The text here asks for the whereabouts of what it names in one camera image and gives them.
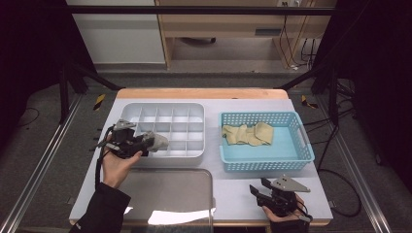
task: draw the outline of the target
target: blue mesh basket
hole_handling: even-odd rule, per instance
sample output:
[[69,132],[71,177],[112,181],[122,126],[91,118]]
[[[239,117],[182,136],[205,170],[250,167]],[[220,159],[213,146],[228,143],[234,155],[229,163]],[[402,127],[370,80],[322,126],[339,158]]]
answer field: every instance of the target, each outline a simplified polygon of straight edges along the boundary
[[248,127],[265,122],[274,127],[271,145],[229,145],[222,137],[221,159],[227,172],[300,170],[315,158],[297,112],[221,113],[224,125]]

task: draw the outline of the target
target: table surface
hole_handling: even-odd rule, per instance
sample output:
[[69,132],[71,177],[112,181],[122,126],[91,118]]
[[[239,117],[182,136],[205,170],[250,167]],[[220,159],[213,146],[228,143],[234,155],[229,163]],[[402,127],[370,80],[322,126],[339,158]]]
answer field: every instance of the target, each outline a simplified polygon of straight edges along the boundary
[[[297,193],[314,220],[312,225],[326,225],[332,219],[325,192],[313,162],[300,171],[227,173],[219,156],[218,115],[222,111],[294,111],[292,101],[285,90],[259,88],[145,88],[119,91],[104,128],[119,119],[124,106],[130,103],[199,103],[204,106],[207,149],[201,163],[195,167],[212,174],[213,196],[216,211],[215,226],[268,226],[269,221],[250,193],[249,184],[261,193],[270,195],[260,183],[260,178],[276,180],[287,175],[309,187],[311,192]],[[86,211],[88,200],[94,192],[94,169],[98,152],[95,153],[87,171],[84,184],[69,219],[73,222]]]

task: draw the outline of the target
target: crumpled fabric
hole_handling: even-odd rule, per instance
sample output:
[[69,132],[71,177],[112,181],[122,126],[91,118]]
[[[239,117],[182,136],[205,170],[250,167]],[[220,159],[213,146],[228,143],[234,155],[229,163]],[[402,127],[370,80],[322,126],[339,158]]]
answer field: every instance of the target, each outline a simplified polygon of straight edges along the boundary
[[226,137],[229,145],[249,144],[251,146],[271,145],[274,128],[264,122],[258,122],[252,127],[224,125],[222,136]]

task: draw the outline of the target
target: desk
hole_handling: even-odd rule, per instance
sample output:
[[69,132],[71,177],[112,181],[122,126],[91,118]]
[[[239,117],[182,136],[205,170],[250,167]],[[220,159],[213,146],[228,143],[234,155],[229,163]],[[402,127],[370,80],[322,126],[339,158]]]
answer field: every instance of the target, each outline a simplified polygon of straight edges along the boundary
[[[281,7],[280,0],[155,0],[157,6]],[[290,7],[334,7],[336,0],[302,0]],[[329,16],[158,15],[166,66],[170,68],[175,38],[273,38],[286,69],[300,50],[302,38],[321,38]]]
[[[301,171],[276,171],[253,173],[227,173],[219,153],[220,137],[218,115],[222,111],[293,111],[292,101],[284,90],[256,88],[211,88],[211,89],[122,89],[119,91],[112,110],[109,113],[103,132],[116,122],[122,108],[129,103],[199,103],[204,106],[206,115],[206,149],[203,160],[196,167],[207,169],[213,178],[213,196],[216,211],[214,226],[268,226],[264,212],[257,206],[256,198],[250,193],[249,184],[261,187],[260,178],[273,181],[283,174],[295,179],[311,189],[309,193],[298,193],[305,201],[313,225],[326,225],[332,219],[322,184],[313,163]],[[94,169],[98,151],[90,163],[79,197],[70,215],[70,220],[79,219],[86,211],[88,200],[94,191]]]

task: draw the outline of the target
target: white cabinet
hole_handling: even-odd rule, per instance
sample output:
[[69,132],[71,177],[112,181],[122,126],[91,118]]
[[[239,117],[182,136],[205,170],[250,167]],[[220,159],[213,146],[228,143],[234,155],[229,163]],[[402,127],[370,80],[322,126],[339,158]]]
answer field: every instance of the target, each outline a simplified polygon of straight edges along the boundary
[[[67,0],[68,5],[153,6],[152,0]],[[73,14],[97,70],[165,67],[156,15]]]

